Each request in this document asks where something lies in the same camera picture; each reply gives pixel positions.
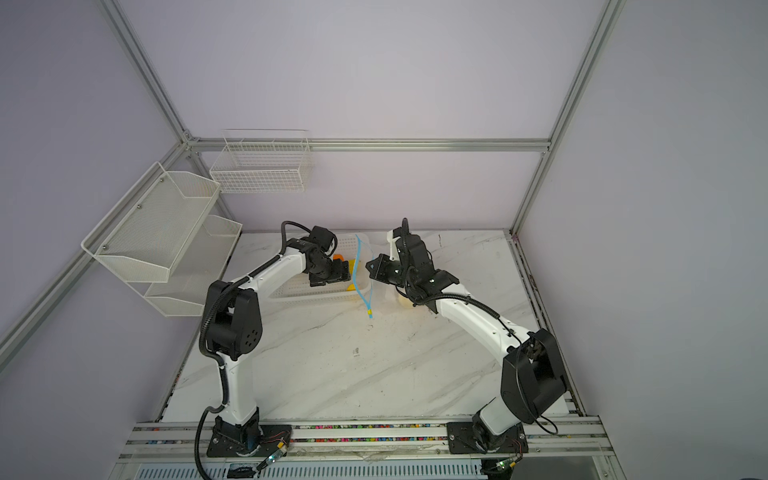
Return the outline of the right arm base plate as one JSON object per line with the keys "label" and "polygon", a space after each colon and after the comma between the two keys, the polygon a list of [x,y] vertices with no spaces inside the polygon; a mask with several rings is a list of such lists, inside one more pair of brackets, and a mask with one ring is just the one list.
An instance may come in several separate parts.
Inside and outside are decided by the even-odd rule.
{"label": "right arm base plate", "polygon": [[446,430],[451,454],[525,454],[529,451],[521,423],[500,435],[491,433],[482,422],[449,422]]}

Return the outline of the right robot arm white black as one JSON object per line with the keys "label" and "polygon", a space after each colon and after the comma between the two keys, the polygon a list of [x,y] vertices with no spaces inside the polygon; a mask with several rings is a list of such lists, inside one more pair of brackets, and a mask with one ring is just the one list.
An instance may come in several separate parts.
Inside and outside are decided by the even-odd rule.
{"label": "right robot arm white black", "polygon": [[415,307],[461,327],[501,368],[498,393],[473,416],[478,441],[505,436],[520,424],[538,424],[569,390],[559,344],[546,329],[512,323],[478,300],[459,278],[435,266],[432,253],[403,219],[387,233],[390,252],[365,264],[369,277],[391,285]]}

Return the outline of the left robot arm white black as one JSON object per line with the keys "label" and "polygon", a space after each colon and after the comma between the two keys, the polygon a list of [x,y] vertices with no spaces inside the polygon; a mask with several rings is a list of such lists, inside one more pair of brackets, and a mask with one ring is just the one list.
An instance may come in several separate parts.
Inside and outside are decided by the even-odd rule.
{"label": "left robot arm white black", "polygon": [[248,451],[263,436],[259,407],[248,397],[252,375],[245,371],[245,357],[263,336],[260,299],[300,274],[312,288],[351,279],[349,262],[335,256],[339,241],[332,231],[285,221],[280,235],[280,250],[262,265],[235,281],[210,284],[198,334],[200,354],[216,362],[222,395],[205,413],[216,416],[216,434]]}

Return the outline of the lower white mesh shelf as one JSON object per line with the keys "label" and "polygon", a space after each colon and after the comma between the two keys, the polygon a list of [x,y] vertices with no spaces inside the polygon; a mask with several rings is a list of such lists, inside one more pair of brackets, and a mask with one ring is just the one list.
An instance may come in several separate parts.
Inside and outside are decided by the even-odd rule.
{"label": "lower white mesh shelf", "polygon": [[209,285],[221,278],[242,232],[230,219],[208,215],[167,283],[152,283],[143,298],[165,317],[200,317]]}

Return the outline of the white mesh shelf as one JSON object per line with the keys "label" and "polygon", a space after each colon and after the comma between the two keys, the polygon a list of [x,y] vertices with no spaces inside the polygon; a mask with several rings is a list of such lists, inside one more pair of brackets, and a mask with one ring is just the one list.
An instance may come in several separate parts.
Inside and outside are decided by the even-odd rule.
{"label": "white mesh shelf", "polygon": [[143,298],[165,317],[200,317],[209,285],[221,278],[242,232],[230,219],[208,215],[167,283],[152,283]]}
{"label": "white mesh shelf", "polygon": [[81,248],[125,283],[166,283],[219,195],[217,182],[155,163]]}

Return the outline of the upper white mesh shelf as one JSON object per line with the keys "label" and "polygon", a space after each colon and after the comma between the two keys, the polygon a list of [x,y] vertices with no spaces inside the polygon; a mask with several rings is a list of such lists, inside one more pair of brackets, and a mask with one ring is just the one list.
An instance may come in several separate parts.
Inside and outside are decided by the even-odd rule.
{"label": "upper white mesh shelf", "polygon": [[125,283],[166,283],[219,195],[217,182],[155,163],[81,248]]}

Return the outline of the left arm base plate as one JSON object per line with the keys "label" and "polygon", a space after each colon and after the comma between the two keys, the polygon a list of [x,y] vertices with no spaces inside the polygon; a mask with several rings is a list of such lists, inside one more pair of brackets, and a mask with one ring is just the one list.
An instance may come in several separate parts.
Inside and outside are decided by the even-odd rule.
{"label": "left arm base plate", "polygon": [[287,446],[292,433],[293,428],[288,424],[262,425],[256,422],[243,426],[224,422],[217,417],[206,456],[208,458],[266,458],[278,450],[280,443]]}

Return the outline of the white plastic perforated basket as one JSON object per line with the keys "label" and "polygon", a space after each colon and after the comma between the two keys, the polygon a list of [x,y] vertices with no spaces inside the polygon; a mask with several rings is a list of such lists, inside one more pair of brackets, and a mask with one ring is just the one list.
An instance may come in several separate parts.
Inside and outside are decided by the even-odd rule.
{"label": "white plastic perforated basket", "polygon": [[368,237],[362,233],[314,233],[287,241],[285,252],[260,282],[270,280],[262,293],[277,303],[318,303],[361,299],[369,301],[372,281],[364,263],[372,258]]}

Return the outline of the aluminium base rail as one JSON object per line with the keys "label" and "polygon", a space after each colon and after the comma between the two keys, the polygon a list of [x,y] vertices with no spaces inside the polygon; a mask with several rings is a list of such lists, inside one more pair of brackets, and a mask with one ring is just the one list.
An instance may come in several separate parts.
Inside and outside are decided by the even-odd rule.
{"label": "aluminium base rail", "polygon": [[502,447],[482,450],[459,418],[314,421],[263,425],[263,454],[225,453],[211,428],[193,423],[136,425],[112,479],[622,479],[625,473],[597,417],[556,419],[512,429]]}

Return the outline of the cream white garlic bulb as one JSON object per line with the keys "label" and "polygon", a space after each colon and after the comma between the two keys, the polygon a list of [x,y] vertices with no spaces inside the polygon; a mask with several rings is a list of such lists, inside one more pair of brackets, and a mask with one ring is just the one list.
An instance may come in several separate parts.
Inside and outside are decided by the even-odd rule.
{"label": "cream white garlic bulb", "polygon": [[395,288],[397,294],[399,295],[398,301],[403,307],[418,307],[419,303],[412,300],[407,294],[406,291],[403,288],[396,287]]}

